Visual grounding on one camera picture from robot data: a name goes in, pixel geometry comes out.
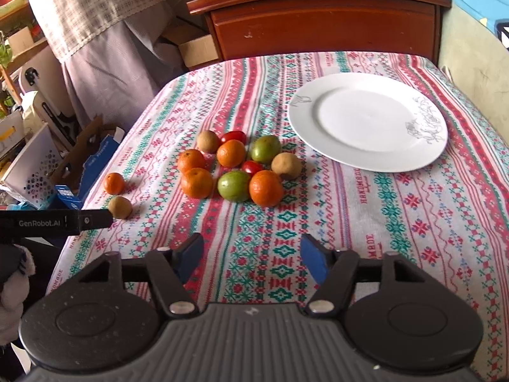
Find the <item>gloved left hand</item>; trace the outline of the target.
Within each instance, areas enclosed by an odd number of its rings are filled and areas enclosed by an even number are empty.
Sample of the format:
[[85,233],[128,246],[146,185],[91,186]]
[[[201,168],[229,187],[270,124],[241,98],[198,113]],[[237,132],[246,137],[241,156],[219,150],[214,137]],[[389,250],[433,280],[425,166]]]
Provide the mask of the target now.
[[1,346],[17,339],[29,278],[35,274],[32,254],[17,244],[1,245]]

